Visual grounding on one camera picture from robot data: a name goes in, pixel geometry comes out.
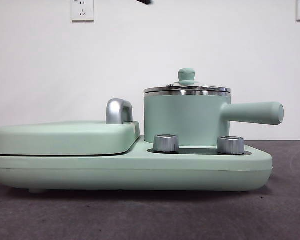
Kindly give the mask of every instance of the mint green pot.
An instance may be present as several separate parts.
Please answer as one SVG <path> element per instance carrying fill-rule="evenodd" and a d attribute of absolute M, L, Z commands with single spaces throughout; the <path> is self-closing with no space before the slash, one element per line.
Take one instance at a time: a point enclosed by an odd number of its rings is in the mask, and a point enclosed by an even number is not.
<path fill-rule="evenodd" d="M 215 146 L 219 136 L 229 136 L 229 121 L 220 109 L 229 96 L 163 95 L 144 98 L 145 141 L 172 134 L 181 146 Z"/>
<path fill-rule="evenodd" d="M 145 141 L 160 134 L 177 135 L 181 146 L 216 146 L 229 136 L 230 122 L 278 125 L 284 108 L 278 102 L 231 104 L 231 90 L 200 86 L 191 68 L 181 69 L 179 82 L 144 91 Z"/>

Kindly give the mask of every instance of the appliance base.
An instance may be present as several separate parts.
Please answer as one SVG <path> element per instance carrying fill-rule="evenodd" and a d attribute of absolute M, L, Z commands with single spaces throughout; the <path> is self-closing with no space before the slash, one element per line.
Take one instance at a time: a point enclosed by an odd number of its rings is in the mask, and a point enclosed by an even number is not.
<path fill-rule="evenodd" d="M 264 186 L 273 168 L 268 153 L 247 145 L 250 155 L 164 154 L 149 152 L 152 148 L 142 136 L 120 155 L 0 155 L 0 182 L 33 193 L 53 189 L 243 192 Z"/>

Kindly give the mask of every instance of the gray floor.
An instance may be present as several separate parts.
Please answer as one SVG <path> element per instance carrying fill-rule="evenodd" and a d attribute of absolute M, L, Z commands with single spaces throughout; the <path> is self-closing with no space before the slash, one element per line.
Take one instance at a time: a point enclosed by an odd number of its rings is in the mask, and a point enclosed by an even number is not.
<path fill-rule="evenodd" d="M 61 191 L 0 184 L 0 240 L 300 240 L 300 141 L 247 141 L 273 173 L 250 192 Z"/>

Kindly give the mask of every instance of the pot handle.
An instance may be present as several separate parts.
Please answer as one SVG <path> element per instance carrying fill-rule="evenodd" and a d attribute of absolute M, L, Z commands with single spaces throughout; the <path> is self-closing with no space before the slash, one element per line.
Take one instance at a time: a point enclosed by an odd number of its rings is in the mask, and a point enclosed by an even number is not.
<path fill-rule="evenodd" d="M 221 116 L 227 121 L 279 125 L 284 120 L 284 107 L 279 102 L 228 104 Z"/>
<path fill-rule="evenodd" d="M 130 102 L 113 98 L 106 105 L 106 124 L 124 124 L 133 122 L 132 105 Z"/>

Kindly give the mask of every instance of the appliance foot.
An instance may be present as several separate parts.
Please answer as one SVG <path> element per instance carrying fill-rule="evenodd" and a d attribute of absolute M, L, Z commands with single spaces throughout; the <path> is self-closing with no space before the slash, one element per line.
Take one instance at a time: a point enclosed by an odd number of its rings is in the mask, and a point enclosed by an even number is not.
<path fill-rule="evenodd" d="M 29 188 L 29 193 L 31 194 L 43 194 L 47 191 L 47 189 Z"/>

